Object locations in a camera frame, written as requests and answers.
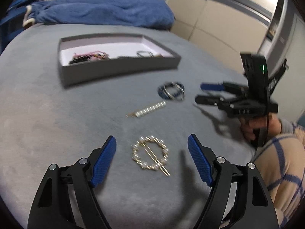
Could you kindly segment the plaid beige sleeve forearm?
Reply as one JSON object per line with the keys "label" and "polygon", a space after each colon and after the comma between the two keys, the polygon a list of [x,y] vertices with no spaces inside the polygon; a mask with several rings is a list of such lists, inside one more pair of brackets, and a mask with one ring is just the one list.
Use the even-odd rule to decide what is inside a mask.
{"label": "plaid beige sleeve forearm", "polygon": [[304,127],[284,119],[280,123],[280,134],[252,162],[269,191],[279,228],[283,228],[304,200]]}

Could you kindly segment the right hand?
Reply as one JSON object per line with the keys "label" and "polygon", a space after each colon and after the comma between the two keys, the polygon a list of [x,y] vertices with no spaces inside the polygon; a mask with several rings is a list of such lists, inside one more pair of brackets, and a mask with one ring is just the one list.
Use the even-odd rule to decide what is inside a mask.
{"label": "right hand", "polygon": [[275,113],[269,113],[268,116],[257,118],[240,117],[240,130],[243,137],[248,141],[255,140],[254,130],[268,130],[267,138],[273,138],[281,133],[281,122]]}

